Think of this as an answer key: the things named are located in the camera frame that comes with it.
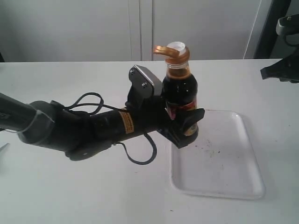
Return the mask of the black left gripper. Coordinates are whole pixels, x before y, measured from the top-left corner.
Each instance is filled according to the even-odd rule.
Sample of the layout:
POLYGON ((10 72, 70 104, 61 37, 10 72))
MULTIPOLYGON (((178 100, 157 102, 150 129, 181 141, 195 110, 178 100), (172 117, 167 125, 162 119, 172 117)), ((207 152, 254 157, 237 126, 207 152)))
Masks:
POLYGON ((135 64, 129 71, 131 88, 126 107, 137 119, 142 130, 149 133, 157 131, 177 148, 189 145, 189 137, 198 127, 197 122, 204 118, 205 109, 176 111, 172 120, 161 97, 162 82, 148 68, 135 64))

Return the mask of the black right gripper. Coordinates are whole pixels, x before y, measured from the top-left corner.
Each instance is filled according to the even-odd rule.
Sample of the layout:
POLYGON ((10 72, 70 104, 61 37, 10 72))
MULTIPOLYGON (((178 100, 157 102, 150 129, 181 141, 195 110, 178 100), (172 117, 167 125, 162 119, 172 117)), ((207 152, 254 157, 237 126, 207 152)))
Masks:
MULTIPOLYGON (((277 35, 294 35, 299 33, 299 14, 278 19, 277 35)), ((275 64, 260 70, 262 79, 277 78, 280 82, 299 82, 299 53, 293 52, 275 64)))

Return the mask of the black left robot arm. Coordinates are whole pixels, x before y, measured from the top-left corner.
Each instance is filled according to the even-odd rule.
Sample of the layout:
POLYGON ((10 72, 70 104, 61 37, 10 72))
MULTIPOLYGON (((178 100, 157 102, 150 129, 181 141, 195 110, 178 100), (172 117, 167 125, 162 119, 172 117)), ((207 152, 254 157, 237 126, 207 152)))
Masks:
POLYGON ((96 103, 93 112, 77 111, 77 100, 71 106, 56 101, 35 101, 24 104, 9 96, 0 96, 0 129, 14 132, 30 145, 62 151, 72 161, 81 161, 109 149, 123 145, 125 140, 143 135, 151 144, 150 161, 157 155, 157 147, 150 132, 156 131, 183 148, 197 138, 186 135, 190 128, 204 118, 202 108, 178 108, 171 119, 166 110, 162 82, 146 67, 135 65, 128 74, 131 88, 123 109, 109 106, 104 100, 96 103))

